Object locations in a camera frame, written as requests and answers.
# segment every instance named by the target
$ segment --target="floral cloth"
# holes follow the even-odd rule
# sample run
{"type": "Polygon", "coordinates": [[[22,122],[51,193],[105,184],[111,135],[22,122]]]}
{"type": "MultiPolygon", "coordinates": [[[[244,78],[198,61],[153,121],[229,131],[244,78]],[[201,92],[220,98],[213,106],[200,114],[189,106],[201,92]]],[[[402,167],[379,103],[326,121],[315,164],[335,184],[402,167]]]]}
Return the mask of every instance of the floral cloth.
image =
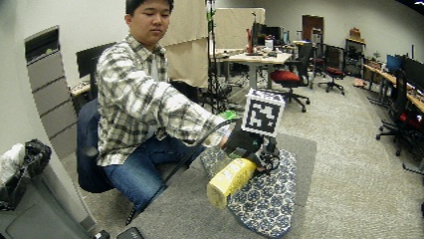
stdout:
{"type": "MultiPolygon", "coordinates": [[[[201,155],[210,177],[214,165],[226,158],[216,147],[201,155]]],[[[228,208],[242,224],[269,238],[280,238],[290,230],[296,194],[296,155],[281,149],[280,166],[268,174],[253,177],[229,199],[228,208]]]]}

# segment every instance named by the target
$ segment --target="green object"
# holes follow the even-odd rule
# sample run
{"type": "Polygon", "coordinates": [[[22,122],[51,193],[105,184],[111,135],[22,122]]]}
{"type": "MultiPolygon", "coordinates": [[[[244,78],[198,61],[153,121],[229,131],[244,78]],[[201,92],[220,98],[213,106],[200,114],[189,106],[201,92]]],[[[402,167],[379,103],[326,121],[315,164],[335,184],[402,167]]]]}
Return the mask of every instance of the green object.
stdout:
{"type": "Polygon", "coordinates": [[[226,120],[233,120],[238,118],[237,112],[234,111],[225,111],[220,114],[220,116],[226,120]]]}

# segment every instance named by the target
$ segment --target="desk drawer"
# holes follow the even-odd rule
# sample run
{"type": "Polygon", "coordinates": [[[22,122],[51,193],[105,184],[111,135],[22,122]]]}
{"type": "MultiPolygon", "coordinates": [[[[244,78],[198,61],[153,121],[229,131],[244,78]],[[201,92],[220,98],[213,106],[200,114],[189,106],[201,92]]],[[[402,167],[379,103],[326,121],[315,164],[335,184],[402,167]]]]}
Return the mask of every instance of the desk drawer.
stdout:
{"type": "Polygon", "coordinates": [[[78,149],[78,124],[58,134],[52,139],[52,146],[58,157],[62,159],[78,149]]]}
{"type": "Polygon", "coordinates": [[[28,65],[28,77],[31,89],[36,91],[50,82],[64,77],[63,56],[60,52],[54,53],[38,62],[28,65]]]}
{"type": "Polygon", "coordinates": [[[50,137],[55,136],[56,133],[64,130],[76,121],[78,116],[71,101],[42,117],[44,130],[50,137]]]}
{"type": "Polygon", "coordinates": [[[39,115],[44,114],[63,102],[68,101],[71,94],[67,80],[63,78],[34,94],[39,115]]]}

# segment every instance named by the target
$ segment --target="plaid shirt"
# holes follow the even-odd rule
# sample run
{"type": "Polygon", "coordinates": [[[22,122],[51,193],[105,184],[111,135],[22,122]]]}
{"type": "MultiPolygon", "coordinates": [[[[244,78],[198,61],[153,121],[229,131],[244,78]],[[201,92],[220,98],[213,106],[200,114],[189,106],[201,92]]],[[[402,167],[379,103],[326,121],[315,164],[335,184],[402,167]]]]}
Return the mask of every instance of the plaid shirt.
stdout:
{"type": "MultiPolygon", "coordinates": [[[[151,52],[129,35],[108,49],[97,66],[100,102],[100,159],[103,166],[123,164],[149,138],[168,134],[194,142],[224,119],[193,103],[168,83],[168,60],[160,45],[151,52]],[[152,77],[157,61],[160,80],[152,77]]],[[[226,132],[222,127],[205,141],[216,146],[226,132]]]]}

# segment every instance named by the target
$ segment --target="carpet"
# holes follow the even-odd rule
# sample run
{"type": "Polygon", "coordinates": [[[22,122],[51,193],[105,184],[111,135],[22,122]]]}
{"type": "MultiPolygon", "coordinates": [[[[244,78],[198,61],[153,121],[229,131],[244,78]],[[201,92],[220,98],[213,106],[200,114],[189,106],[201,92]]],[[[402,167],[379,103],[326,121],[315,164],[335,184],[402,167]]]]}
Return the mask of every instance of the carpet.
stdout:
{"type": "MultiPolygon", "coordinates": [[[[281,133],[277,146],[296,154],[297,196],[293,223],[284,238],[297,238],[301,232],[311,174],[317,155],[317,142],[281,133]]],[[[135,219],[129,227],[139,227],[147,238],[260,238],[246,229],[229,210],[209,203],[206,184],[210,178],[200,160],[180,176],[165,193],[135,219]]]]}

